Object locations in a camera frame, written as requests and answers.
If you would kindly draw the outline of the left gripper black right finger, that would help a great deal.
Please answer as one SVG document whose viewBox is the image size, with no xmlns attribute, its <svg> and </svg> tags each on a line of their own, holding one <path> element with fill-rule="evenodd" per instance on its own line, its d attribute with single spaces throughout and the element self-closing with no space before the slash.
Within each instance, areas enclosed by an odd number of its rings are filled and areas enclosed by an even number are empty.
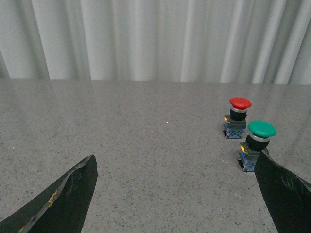
<svg viewBox="0 0 311 233">
<path fill-rule="evenodd" d="M 311 184 L 261 151 L 254 172 L 279 233 L 311 231 Z"/>
</svg>

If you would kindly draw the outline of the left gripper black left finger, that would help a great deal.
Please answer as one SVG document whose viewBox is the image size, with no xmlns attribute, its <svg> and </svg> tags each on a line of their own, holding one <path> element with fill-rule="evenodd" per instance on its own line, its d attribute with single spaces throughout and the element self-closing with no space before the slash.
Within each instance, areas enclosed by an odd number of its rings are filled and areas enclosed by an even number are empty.
<svg viewBox="0 0 311 233">
<path fill-rule="evenodd" d="M 0 223 L 2 233 L 81 232 L 97 182 L 97 161 L 88 156 Z"/>
</svg>

